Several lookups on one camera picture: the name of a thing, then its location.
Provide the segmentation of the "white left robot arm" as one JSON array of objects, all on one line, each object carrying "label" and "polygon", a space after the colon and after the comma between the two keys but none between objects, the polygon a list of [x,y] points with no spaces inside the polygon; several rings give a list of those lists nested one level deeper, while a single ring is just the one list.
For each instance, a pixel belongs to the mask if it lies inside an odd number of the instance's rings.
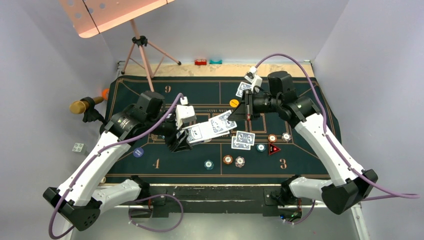
[{"label": "white left robot arm", "polygon": [[150,185],[137,175],[122,183],[98,190],[97,186],[117,160],[138,140],[149,134],[162,135],[168,148],[175,152],[190,150],[187,132],[182,129],[194,117],[188,98],[179,93],[169,108],[164,97],[152,91],[144,92],[138,102],[115,114],[105,125],[98,142],[77,170],[60,186],[49,187],[44,199],[53,207],[48,234],[56,240],[53,227],[57,215],[71,229],[84,231],[104,212],[127,202],[142,205],[154,198]]}]

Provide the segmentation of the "blue white card deck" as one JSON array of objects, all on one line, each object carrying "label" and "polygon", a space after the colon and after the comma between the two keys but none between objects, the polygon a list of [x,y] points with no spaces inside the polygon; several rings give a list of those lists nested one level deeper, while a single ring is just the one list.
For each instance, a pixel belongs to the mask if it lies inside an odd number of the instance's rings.
[{"label": "blue white card deck", "polygon": [[187,133],[186,140],[191,145],[207,143],[213,138],[228,135],[232,129],[237,127],[235,121],[228,120],[232,112],[232,110],[228,110],[210,118],[208,121],[184,127],[180,133]]}]

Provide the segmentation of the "blue playing card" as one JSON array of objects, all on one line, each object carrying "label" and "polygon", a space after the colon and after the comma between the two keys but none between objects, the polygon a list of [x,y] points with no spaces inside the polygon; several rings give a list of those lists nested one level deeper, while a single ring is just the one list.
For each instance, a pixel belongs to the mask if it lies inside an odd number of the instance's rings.
[{"label": "blue playing card", "polygon": [[252,89],[251,84],[246,82],[240,82],[235,95],[241,98],[243,96],[244,90],[251,90],[251,89]]},{"label": "blue playing card", "polygon": [[252,132],[238,130],[235,135],[235,142],[253,146],[255,144],[255,137],[256,135]]},{"label": "blue playing card", "polygon": [[231,148],[236,150],[247,150],[251,149],[251,145],[242,142],[236,142],[236,136],[231,137]]}]

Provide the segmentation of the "purple small blind button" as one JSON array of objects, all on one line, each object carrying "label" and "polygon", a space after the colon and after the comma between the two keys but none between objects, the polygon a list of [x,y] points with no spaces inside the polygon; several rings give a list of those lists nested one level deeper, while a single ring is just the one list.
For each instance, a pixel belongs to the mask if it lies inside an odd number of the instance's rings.
[{"label": "purple small blind button", "polygon": [[132,154],[135,158],[140,158],[144,155],[144,149],[142,147],[137,147],[133,150]]}]

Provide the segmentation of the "black red all-in triangle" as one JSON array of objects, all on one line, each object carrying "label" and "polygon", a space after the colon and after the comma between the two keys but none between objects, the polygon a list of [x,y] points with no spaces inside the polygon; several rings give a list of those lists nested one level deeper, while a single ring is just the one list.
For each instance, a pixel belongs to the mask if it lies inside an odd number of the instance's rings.
[{"label": "black red all-in triangle", "polygon": [[271,156],[275,153],[278,153],[281,151],[281,148],[276,146],[274,143],[269,142],[268,143],[268,155]]}]

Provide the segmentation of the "yellow big blind button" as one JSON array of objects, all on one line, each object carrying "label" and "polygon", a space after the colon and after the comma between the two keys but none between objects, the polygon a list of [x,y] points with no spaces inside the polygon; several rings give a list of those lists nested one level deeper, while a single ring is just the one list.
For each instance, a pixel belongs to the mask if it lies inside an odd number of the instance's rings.
[{"label": "yellow big blind button", "polygon": [[238,107],[238,106],[239,106],[239,104],[240,104],[240,102],[239,102],[239,100],[237,100],[237,99],[231,99],[231,100],[229,101],[229,106],[230,106],[230,107],[232,107],[232,108],[236,108],[236,107]]}]

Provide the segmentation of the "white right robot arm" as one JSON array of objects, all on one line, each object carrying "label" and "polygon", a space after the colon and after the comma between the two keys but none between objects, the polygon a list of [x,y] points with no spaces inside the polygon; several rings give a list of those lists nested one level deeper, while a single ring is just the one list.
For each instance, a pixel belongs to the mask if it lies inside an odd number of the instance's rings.
[{"label": "white right robot arm", "polygon": [[275,202],[284,206],[308,198],[323,202],[331,212],[340,215],[369,195],[378,175],[351,158],[327,128],[327,115],[318,108],[318,101],[298,95],[288,72],[270,73],[268,91],[261,88],[263,79],[256,68],[251,68],[244,78],[250,88],[242,90],[240,104],[228,120],[251,121],[260,114],[278,114],[309,144],[330,177],[318,180],[295,175],[281,183],[278,195],[271,196]]}]

